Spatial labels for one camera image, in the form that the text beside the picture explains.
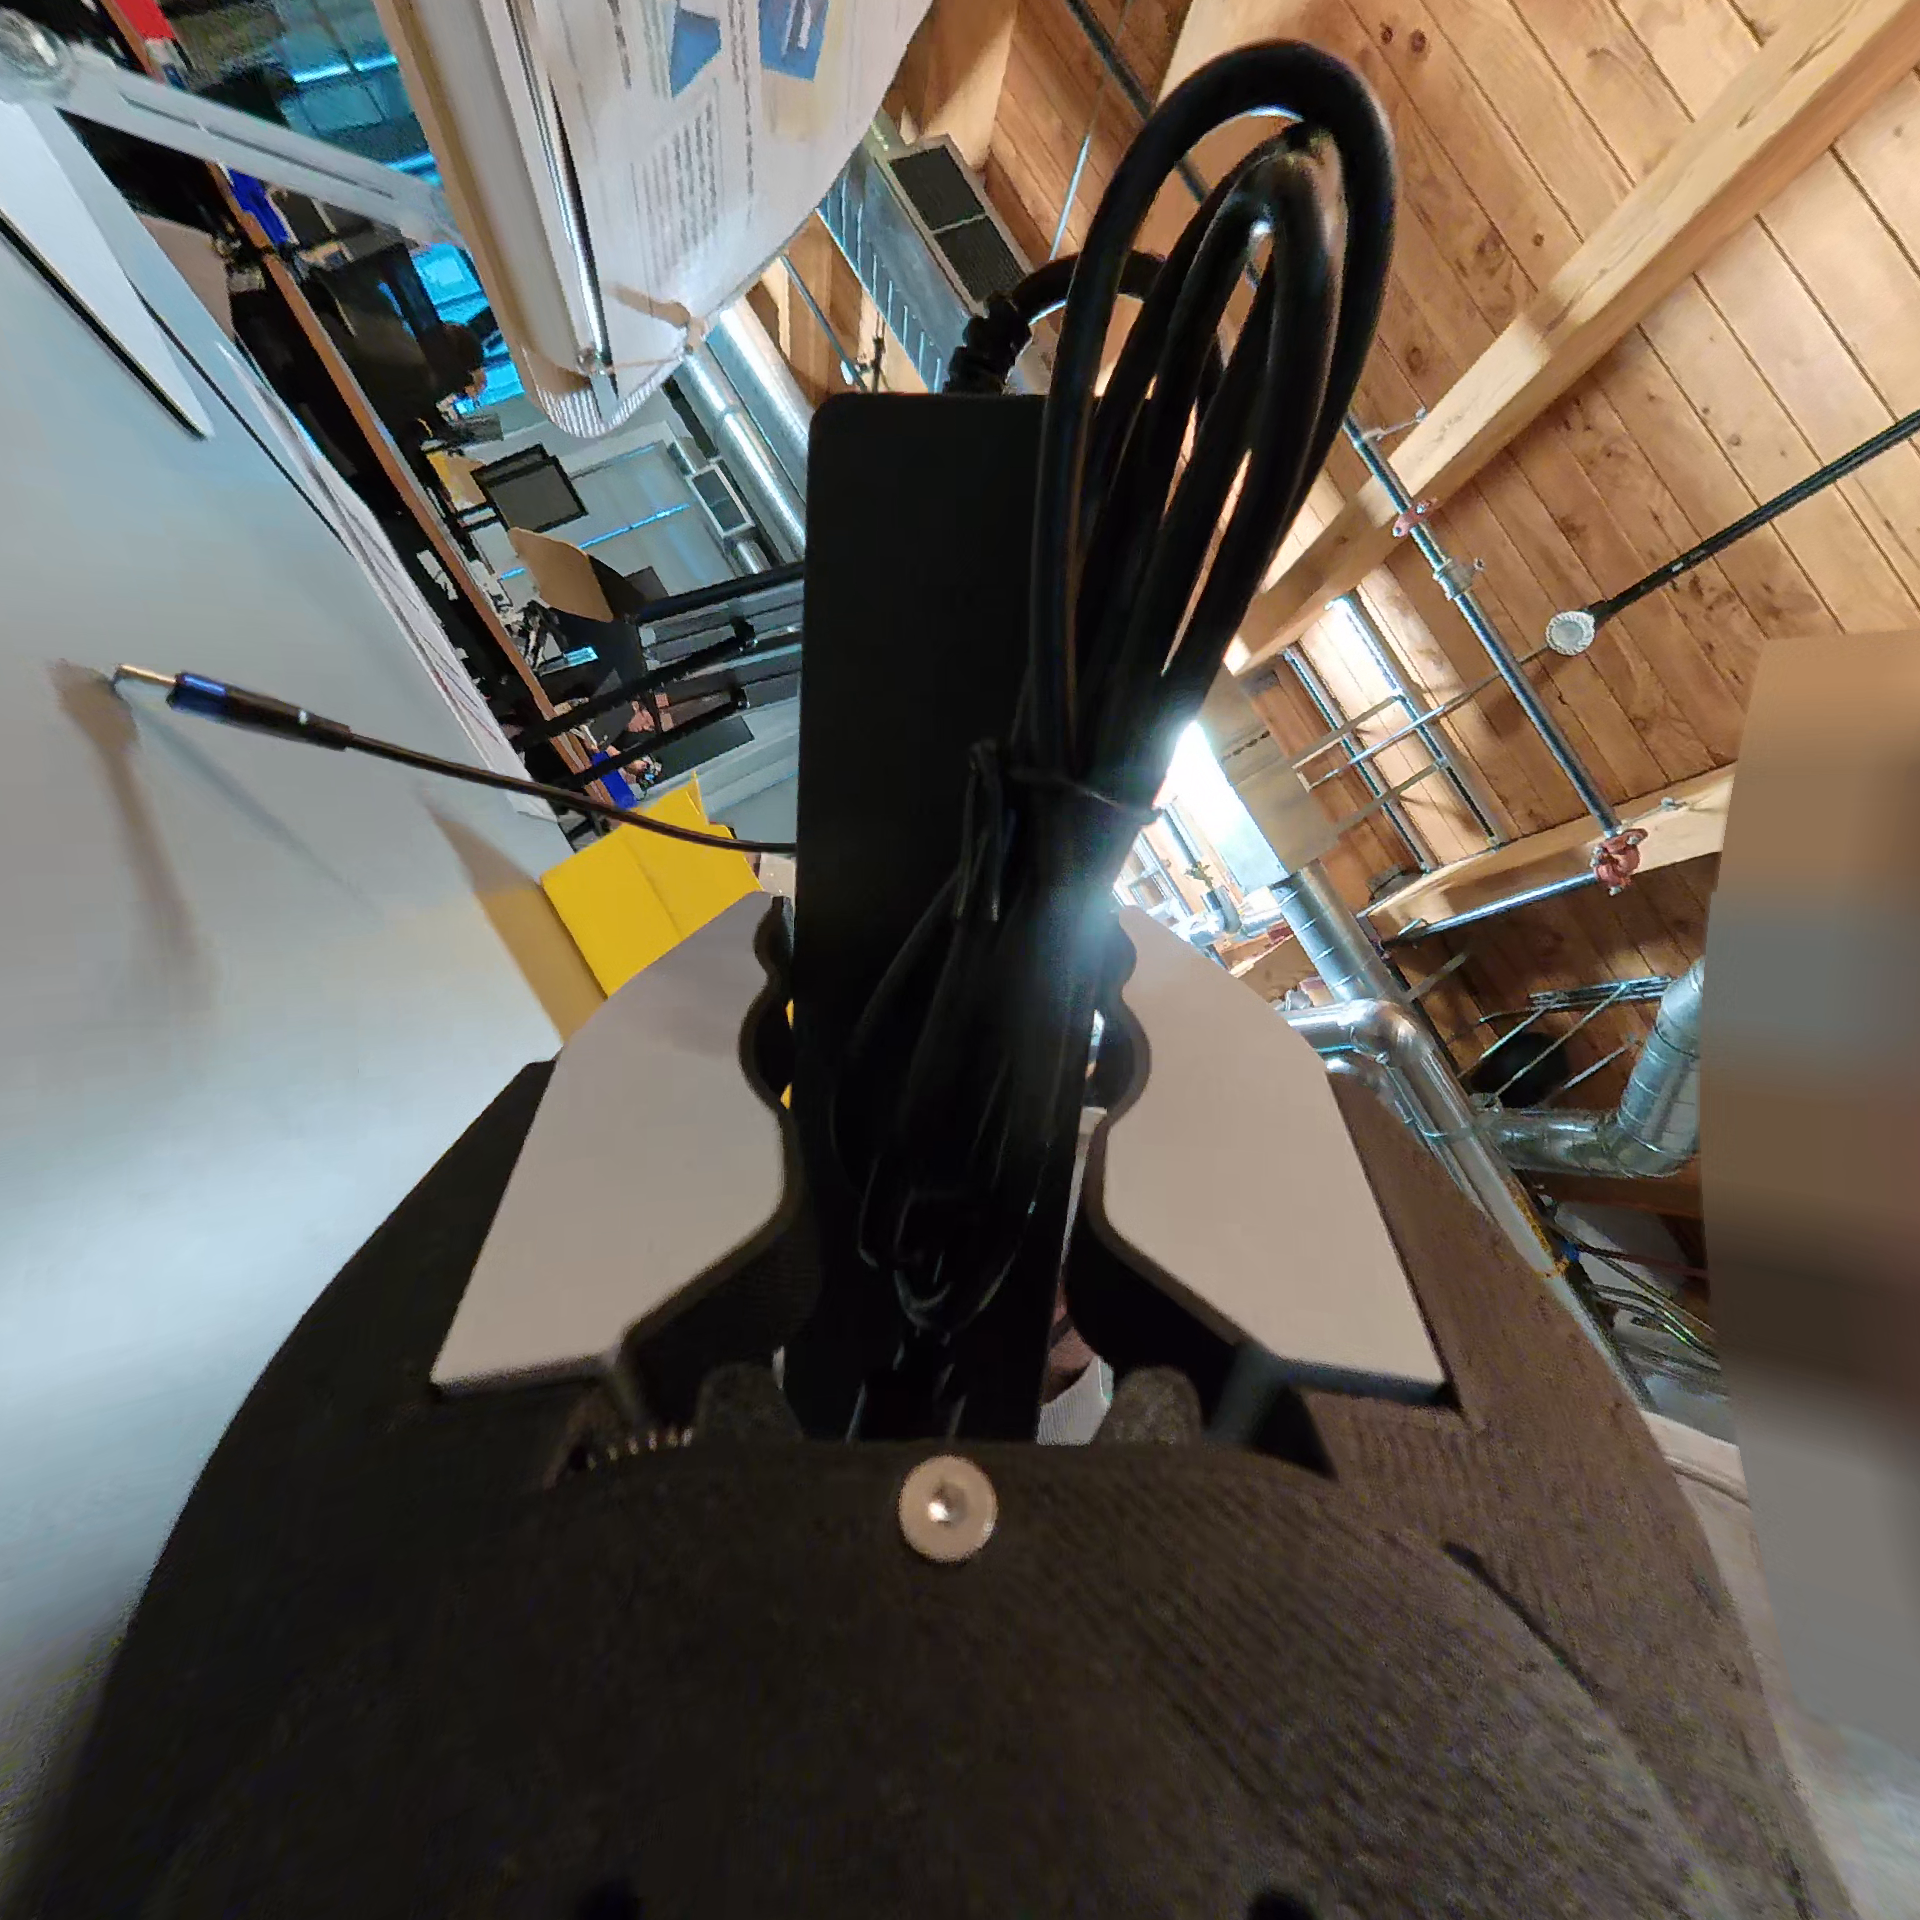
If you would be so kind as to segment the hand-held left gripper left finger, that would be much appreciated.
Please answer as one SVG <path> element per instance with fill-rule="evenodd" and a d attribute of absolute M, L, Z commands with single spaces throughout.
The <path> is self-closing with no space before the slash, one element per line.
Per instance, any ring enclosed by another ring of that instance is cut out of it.
<path fill-rule="evenodd" d="M 792 904 L 745 896 L 559 1049 L 431 1366 L 448 1394 L 769 1360 L 817 1298 L 790 1079 Z"/>

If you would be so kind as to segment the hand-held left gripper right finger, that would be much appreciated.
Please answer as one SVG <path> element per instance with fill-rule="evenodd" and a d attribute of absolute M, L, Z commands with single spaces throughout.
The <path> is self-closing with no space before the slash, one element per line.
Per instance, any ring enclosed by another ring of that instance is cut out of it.
<path fill-rule="evenodd" d="M 1311 1047 L 1140 909 L 1116 920 L 1132 1077 L 1093 1134 L 1093 1247 L 1282 1378 L 1385 1402 L 1447 1386 Z"/>

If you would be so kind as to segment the black usb cable blue plug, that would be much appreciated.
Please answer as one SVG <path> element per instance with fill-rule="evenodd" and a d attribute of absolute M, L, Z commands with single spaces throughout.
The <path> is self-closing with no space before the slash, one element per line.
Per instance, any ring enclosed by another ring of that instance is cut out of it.
<path fill-rule="evenodd" d="M 600 825 L 633 827 L 656 839 L 671 842 L 686 848 L 710 848 L 721 854 L 741 854 L 745 858 L 792 858 L 792 845 L 735 839 L 729 833 L 713 827 L 687 827 L 664 821 L 660 815 L 638 811 L 633 807 L 617 807 L 606 800 L 592 800 L 585 791 L 570 791 L 559 785 L 541 785 L 528 778 L 513 778 L 487 766 L 442 759 L 416 752 L 376 737 L 351 733 L 332 719 L 309 712 L 296 705 L 281 703 L 264 694 L 234 689 L 226 682 L 207 680 L 202 674 L 177 673 L 162 674 L 146 665 L 120 663 L 110 673 L 110 685 L 136 685 L 158 689 L 169 710 L 191 714 L 210 726 L 242 730 L 258 737 L 274 737 L 296 742 L 320 752 L 357 754 L 361 759 L 385 761 L 416 776 L 471 785 L 516 800 L 534 800 L 559 811 L 573 811 Z"/>

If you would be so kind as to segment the black power adapter brick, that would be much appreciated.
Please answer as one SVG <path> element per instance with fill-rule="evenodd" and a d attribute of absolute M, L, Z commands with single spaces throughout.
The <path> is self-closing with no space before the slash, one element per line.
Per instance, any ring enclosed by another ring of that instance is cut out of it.
<path fill-rule="evenodd" d="M 1006 1283 L 943 1349 L 935 1408 L 893 1414 L 896 1287 L 855 1247 L 831 1098 L 881 973 L 953 874 L 968 750 L 1006 737 L 1025 663 L 1041 399 L 841 394 L 806 449 L 794 1085 L 817 1303 L 786 1351 L 808 1435 L 985 1467 L 1038 1450 L 1069 1242 L 1081 1094 Z"/>

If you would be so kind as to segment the yellow plastic bin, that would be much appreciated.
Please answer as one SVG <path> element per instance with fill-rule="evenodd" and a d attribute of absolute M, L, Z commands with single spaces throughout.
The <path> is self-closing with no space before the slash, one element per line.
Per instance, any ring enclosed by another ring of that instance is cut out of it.
<path fill-rule="evenodd" d="M 608 999 L 735 904 L 761 898 L 748 855 L 630 825 L 568 855 L 540 885 Z"/>

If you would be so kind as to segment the black flat monitor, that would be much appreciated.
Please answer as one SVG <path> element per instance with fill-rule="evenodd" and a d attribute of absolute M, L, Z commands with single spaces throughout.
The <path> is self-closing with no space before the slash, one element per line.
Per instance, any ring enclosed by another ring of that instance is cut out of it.
<path fill-rule="evenodd" d="M 805 578 L 805 563 L 768 568 L 657 600 L 640 609 L 630 625 L 638 634 L 650 634 L 657 645 L 690 634 L 729 631 L 738 619 L 756 626 L 768 618 L 794 615 L 802 609 Z"/>

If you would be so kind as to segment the grey metal conduit pipe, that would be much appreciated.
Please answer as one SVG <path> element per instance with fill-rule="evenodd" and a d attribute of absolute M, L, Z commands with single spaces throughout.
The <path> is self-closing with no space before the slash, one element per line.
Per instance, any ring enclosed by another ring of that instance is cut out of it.
<path fill-rule="evenodd" d="M 1528 682 L 1521 659 L 1509 647 L 1492 619 L 1482 613 L 1476 598 L 1478 568 L 1474 563 L 1455 561 L 1439 545 L 1429 527 L 1431 503 L 1417 502 L 1399 480 L 1391 462 L 1383 454 L 1386 430 L 1359 426 L 1353 417 L 1341 424 L 1345 445 L 1359 457 L 1368 480 L 1381 489 L 1383 502 L 1391 507 L 1386 525 L 1389 538 L 1399 545 L 1409 545 L 1429 568 L 1439 593 L 1452 603 L 1452 611 L 1463 619 L 1486 654 L 1497 682 L 1505 689 L 1521 719 L 1540 739 L 1556 770 L 1568 781 L 1583 815 L 1594 824 L 1599 842 L 1612 845 L 1621 837 L 1622 824 L 1613 806 L 1601 794 L 1586 761 L 1569 745 L 1566 733 L 1549 717 L 1543 697 Z"/>

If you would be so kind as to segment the small black monitor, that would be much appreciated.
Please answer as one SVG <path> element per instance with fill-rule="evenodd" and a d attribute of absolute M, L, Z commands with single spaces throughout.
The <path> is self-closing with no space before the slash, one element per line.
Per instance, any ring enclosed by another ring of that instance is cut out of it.
<path fill-rule="evenodd" d="M 506 530 L 550 535 L 588 514 L 559 457 L 541 446 L 474 467 L 471 486 Z"/>

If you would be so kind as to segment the wooden edged desk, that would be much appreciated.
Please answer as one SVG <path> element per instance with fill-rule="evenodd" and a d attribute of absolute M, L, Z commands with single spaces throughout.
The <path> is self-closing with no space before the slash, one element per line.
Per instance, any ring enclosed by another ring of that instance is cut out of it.
<path fill-rule="evenodd" d="M 365 502 L 496 717 L 532 752 L 534 770 L 582 778 L 596 761 L 610 769 L 610 750 L 588 728 L 559 728 L 559 712 L 474 577 L 474 554 L 426 488 L 423 454 L 396 439 L 254 203 L 234 195 L 222 168 L 207 163 L 205 171 L 222 210 L 220 240 L 240 270 L 234 322 L 277 395 Z"/>

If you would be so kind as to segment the black ceiling rod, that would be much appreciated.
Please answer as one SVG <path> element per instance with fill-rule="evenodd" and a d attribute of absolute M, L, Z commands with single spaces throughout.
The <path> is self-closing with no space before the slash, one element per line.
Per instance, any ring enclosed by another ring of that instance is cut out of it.
<path fill-rule="evenodd" d="M 1748 541 L 1751 535 L 1760 534 L 1761 529 L 1772 527 L 1776 519 L 1794 512 L 1796 507 L 1808 505 L 1814 497 L 1836 489 L 1840 480 L 1858 473 L 1863 467 L 1876 462 L 1880 455 L 1895 451 L 1902 445 L 1913 442 L 1914 434 L 1918 411 L 1909 411 L 1906 417 L 1885 426 L 1873 438 L 1856 445 L 1854 449 L 1825 462 L 1824 467 L 1816 467 L 1809 477 L 1789 486 L 1785 491 L 1761 502 L 1758 507 L 1726 525 L 1713 535 L 1706 535 L 1673 561 L 1644 575 L 1629 587 L 1601 598 L 1599 601 L 1592 601 L 1583 609 L 1590 609 L 1598 615 L 1599 631 L 1601 626 L 1612 625 L 1621 613 L 1634 609 L 1644 600 L 1649 600 L 1655 593 L 1665 593 L 1677 581 L 1686 578 L 1692 571 L 1713 563 L 1730 546 L 1738 545 L 1742 541 Z"/>

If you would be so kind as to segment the metal vent grille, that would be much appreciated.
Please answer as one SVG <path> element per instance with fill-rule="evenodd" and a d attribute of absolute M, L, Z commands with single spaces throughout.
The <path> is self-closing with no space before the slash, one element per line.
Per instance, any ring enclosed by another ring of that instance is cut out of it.
<path fill-rule="evenodd" d="M 877 115 L 817 203 L 877 322 L 936 394 L 970 319 L 1028 265 L 945 136 L 903 142 Z"/>

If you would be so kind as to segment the white poster board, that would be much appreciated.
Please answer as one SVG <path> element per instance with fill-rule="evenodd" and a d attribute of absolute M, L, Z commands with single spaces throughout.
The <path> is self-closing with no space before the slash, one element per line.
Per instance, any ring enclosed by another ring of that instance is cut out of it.
<path fill-rule="evenodd" d="M 623 426 L 805 226 L 925 3 L 380 3 L 521 387 Z"/>

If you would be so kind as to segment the white flat panel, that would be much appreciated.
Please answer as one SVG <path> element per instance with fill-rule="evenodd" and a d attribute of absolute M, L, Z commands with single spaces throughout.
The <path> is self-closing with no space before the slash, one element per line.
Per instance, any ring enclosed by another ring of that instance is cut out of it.
<path fill-rule="evenodd" d="M 36 272 L 112 355 L 197 439 L 210 438 L 191 382 L 105 233 L 46 142 L 38 121 L 1 103 L 1 226 Z"/>

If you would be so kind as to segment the silver elbow duct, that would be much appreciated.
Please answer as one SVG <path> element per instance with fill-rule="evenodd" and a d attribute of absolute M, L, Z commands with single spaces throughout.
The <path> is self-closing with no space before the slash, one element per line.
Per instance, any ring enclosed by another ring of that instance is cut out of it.
<path fill-rule="evenodd" d="M 1326 1059 L 1375 1067 L 1409 1131 L 1466 1191 L 1510 1174 L 1662 1183 L 1698 1151 L 1698 1071 L 1705 962 L 1665 985 L 1626 1085 L 1612 1111 L 1476 1109 L 1439 1043 L 1389 999 L 1344 1001 L 1287 1015 Z"/>

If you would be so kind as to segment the wide silver spiral air duct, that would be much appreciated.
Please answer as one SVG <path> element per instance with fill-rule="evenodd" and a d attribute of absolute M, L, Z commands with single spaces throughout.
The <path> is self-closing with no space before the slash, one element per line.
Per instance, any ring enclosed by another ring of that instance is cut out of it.
<path fill-rule="evenodd" d="M 812 402 L 748 301 L 710 320 L 668 385 L 778 559 L 802 561 Z"/>

